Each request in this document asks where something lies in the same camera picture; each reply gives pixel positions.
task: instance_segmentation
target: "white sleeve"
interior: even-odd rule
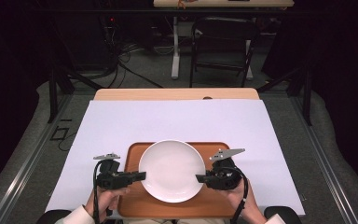
[[[266,224],[285,224],[285,222],[278,214],[275,214],[266,222]]]
[[[71,214],[58,220],[55,224],[94,224],[94,219],[86,212],[83,206],[79,206]]]

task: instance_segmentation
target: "table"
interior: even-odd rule
[[[305,215],[267,109],[256,90],[246,88],[97,91],[46,211],[73,210],[88,199],[96,164],[94,156],[117,153],[121,156],[117,161],[122,171],[131,145],[173,137],[185,142],[224,142],[231,148],[246,145],[244,156],[233,160],[252,180],[260,209],[279,204]],[[202,206],[194,209],[205,210]],[[164,214],[164,211],[154,212],[150,217]],[[189,214],[176,216],[189,217]],[[121,218],[121,215],[114,211],[113,217]]]
[[[197,0],[185,2],[186,7],[292,7],[293,0],[250,0],[250,1],[228,1],[228,0]],[[178,7],[178,0],[154,0],[154,7]],[[178,47],[178,20],[173,18],[173,61],[172,78],[179,78],[179,47]],[[252,78],[252,70],[249,68],[248,78]]]

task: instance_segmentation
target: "white plate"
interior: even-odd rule
[[[205,175],[205,164],[191,145],[166,140],[153,144],[142,155],[139,172],[147,192],[166,203],[180,203],[194,197],[202,188],[196,175]]]

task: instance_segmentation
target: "wooden table edge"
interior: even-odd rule
[[[253,99],[259,100],[253,88],[173,88],[173,89],[100,89],[94,100],[202,100],[212,99]]]

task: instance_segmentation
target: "chair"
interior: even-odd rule
[[[205,17],[192,26],[190,88],[198,67],[209,67],[243,73],[241,87],[249,70],[254,41],[260,31],[246,19]]]

